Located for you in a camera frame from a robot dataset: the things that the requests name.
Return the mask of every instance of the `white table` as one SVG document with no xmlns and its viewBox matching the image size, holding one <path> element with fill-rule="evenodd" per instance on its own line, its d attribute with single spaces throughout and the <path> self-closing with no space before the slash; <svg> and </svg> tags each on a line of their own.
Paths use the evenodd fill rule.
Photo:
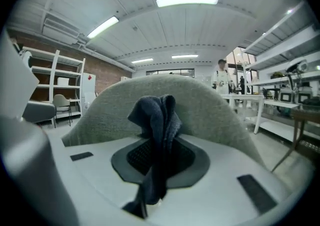
<svg viewBox="0 0 320 226">
<path fill-rule="evenodd" d="M 262 111 L 264 108 L 264 96 L 263 95 L 251 95 L 251 94 L 221 94 L 226 100 L 229 100 L 229 105 L 233 109 L 235 108 L 235 100 L 242 99 L 243 100 L 243 107 L 246 108 L 247 100 L 257 100 L 259 102 L 258 105 L 258 115 L 256 117 L 254 134 L 258 133 L 259 126 L 260 126 L 260 119 L 262 115 Z"/>
</svg>

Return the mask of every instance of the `white wall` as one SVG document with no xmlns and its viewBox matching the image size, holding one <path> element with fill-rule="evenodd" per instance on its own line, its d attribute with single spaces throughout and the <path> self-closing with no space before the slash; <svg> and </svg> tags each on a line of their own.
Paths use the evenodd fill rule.
<svg viewBox="0 0 320 226">
<path fill-rule="evenodd" d="M 161 67 L 161 68 L 149 68 L 149 69 L 141 69 L 137 70 L 132 74 L 132 78 L 146 76 L 147 71 L 155 71 L 155 70 L 174 70 L 174 69 L 192 69 L 194 68 L 194 78 L 204 82 L 211 86 L 211 75 L 214 71 L 213 66 L 193 66 L 193 67 L 182 67 L 182 66 L 171 66 L 171 67 Z"/>
</svg>

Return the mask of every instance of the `red brick wall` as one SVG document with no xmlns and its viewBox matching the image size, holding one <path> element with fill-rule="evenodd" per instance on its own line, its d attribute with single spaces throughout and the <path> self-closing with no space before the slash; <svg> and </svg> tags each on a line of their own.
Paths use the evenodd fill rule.
<svg viewBox="0 0 320 226">
<path fill-rule="evenodd" d="M 112 84 L 115 84 L 120 81 L 121 76 L 132 77 L 132 73 L 128 72 L 122 68 L 119 68 L 115 65 L 112 65 L 108 62 L 102 61 L 90 55 L 87 55 L 81 51 L 77 51 L 71 49 L 69 47 L 65 47 L 59 45 L 54 42 L 47 41 L 45 39 L 40 39 L 31 35 L 27 35 L 24 33 L 16 32 L 16 31 L 8 31 L 10 36 L 16 36 L 17 42 L 22 43 L 24 46 L 39 49 L 48 52 L 56 52 L 56 50 L 60 50 L 60 55 L 74 58 L 77 60 L 83 60 L 85 58 L 85 65 L 84 65 L 84 72 L 89 74 L 96 75 L 95 79 L 95 91 L 100 93 L 105 88 L 109 87 Z M 41 66 L 41 67 L 51 67 L 51 62 L 42 61 L 37 59 L 32 59 L 31 64 L 34 66 Z M 57 69 L 62 70 L 70 70 L 75 71 L 75 67 L 57 64 Z M 40 80 L 41 84 L 49 84 L 50 76 L 46 75 L 38 75 L 36 74 L 38 79 Z M 73 98 L 73 92 L 71 90 L 62 90 L 67 98 Z M 36 92 L 33 94 L 32 99 L 35 100 L 46 100 L 47 94 L 45 90 L 37 89 Z"/>
</svg>

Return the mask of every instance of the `black slot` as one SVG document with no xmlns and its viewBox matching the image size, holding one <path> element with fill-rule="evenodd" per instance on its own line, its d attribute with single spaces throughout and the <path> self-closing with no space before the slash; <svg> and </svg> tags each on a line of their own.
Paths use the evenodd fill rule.
<svg viewBox="0 0 320 226">
<path fill-rule="evenodd" d="M 269 211 L 277 205 L 252 175 L 243 175 L 237 179 L 260 214 Z"/>
<path fill-rule="evenodd" d="M 85 153 L 72 155 L 72 156 L 70 156 L 70 158 L 72 161 L 77 161 L 77 160 L 84 159 L 84 158 L 87 158 L 90 156 L 93 156 L 93 154 L 91 152 L 85 152 Z"/>
</svg>

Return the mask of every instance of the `person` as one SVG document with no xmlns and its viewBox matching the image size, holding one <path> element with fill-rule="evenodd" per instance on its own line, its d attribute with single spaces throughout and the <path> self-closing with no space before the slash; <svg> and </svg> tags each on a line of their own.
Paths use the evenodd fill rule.
<svg viewBox="0 0 320 226">
<path fill-rule="evenodd" d="M 241 88 L 241 94 L 244 94 L 245 93 L 245 79 L 243 76 L 240 77 L 239 85 Z"/>
<path fill-rule="evenodd" d="M 229 94 L 232 86 L 232 79 L 225 69 L 226 61 L 218 61 L 219 69 L 213 73 L 212 84 L 216 86 L 219 94 Z"/>
<path fill-rule="evenodd" d="M 241 87 L 241 94 L 245 94 L 245 79 L 243 76 L 240 77 L 239 85 Z M 246 91 L 250 92 L 250 88 L 248 86 L 246 87 Z"/>
</svg>

